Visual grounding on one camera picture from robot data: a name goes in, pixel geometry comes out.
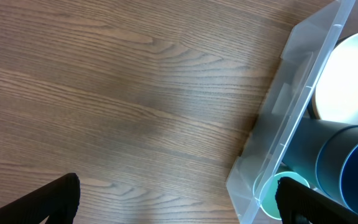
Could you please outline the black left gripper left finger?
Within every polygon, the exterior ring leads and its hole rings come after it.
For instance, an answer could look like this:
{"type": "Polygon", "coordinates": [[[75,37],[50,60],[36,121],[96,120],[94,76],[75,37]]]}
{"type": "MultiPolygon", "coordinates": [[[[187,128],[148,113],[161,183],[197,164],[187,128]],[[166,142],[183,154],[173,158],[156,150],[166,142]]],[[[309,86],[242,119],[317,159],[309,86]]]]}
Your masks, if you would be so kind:
{"type": "Polygon", "coordinates": [[[80,180],[68,173],[0,208],[0,223],[72,224],[80,204],[80,180]]]}

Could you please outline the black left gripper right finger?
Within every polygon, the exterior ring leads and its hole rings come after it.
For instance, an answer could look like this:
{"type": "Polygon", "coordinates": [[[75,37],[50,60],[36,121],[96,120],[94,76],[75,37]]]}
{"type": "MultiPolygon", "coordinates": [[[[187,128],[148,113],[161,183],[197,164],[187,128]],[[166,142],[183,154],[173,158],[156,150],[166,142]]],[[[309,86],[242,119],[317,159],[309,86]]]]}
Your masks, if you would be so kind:
{"type": "Polygon", "coordinates": [[[358,214],[290,177],[278,180],[275,200],[283,224],[358,224],[358,214]]]}

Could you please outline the small green cup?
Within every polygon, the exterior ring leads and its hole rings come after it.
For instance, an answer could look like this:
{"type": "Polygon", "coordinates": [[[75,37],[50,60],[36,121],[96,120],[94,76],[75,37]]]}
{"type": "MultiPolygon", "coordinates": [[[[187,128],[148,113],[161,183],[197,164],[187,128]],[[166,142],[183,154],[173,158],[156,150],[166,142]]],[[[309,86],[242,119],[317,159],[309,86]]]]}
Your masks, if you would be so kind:
{"type": "Polygon", "coordinates": [[[303,178],[301,175],[299,175],[296,172],[293,172],[291,169],[289,169],[288,167],[283,167],[280,166],[276,172],[276,174],[273,176],[273,181],[270,184],[270,187],[268,188],[268,191],[261,203],[261,209],[263,210],[263,212],[269,216],[270,218],[273,218],[275,220],[281,220],[281,216],[280,216],[280,212],[278,210],[277,207],[277,203],[275,200],[275,194],[278,188],[278,181],[279,179],[281,179],[282,177],[290,177],[296,181],[298,181],[299,183],[310,187],[308,181],[303,178]]]}

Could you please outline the large cream bowl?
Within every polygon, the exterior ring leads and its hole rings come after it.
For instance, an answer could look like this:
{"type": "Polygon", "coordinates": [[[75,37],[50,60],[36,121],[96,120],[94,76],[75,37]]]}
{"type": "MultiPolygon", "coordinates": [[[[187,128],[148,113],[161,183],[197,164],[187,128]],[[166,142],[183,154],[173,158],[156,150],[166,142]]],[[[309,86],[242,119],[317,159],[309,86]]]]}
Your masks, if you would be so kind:
{"type": "Polygon", "coordinates": [[[320,119],[358,124],[358,33],[331,52],[314,93],[320,119]]]}

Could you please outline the dark blue bowl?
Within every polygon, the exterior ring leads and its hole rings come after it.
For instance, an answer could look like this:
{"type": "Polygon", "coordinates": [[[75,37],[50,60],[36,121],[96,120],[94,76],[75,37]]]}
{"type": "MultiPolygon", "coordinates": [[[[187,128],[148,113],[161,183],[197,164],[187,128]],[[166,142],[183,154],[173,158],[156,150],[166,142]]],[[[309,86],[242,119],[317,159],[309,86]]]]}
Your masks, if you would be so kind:
{"type": "MultiPolygon", "coordinates": [[[[339,39],[337,42],[336,42],[336,45],[334,46],[334,48],[336,48],[338,45],[340,45],[342,42],[344,42],[346,39],[348,39],[350,36],[348,35],[347,37],[343,37],[341,39],[339,39]]],[[[313,102],[314,102],[314,97],[315,97],[315,93],[313,93],[309,103],[308,103],[308,106],[306,108],[306,111],[308,112],[308,116],[311,118],[311,119],[320,119],[319,117],[319,114],[318,112],[315,111],[314,107],[313,107],[313,102]]]]}

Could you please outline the dark blue tall cup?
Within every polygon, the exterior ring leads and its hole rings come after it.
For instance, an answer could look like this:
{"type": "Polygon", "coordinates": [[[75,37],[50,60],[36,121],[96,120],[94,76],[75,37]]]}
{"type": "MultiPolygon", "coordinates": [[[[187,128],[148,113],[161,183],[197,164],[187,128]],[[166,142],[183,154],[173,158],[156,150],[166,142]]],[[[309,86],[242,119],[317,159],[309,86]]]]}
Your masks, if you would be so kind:
{"type": "Polygon", "coordinates": [[[302,119],[284,155],[284,164],[321,189],[316,175],[319,153],[335,134],[354,126],[358,125],[302,119]]]}
{"type": "Polygon", "coordinates": [[[340,131],[325,144],[316,175],[327,196],[358,214],[358,126],[340,131]]]}

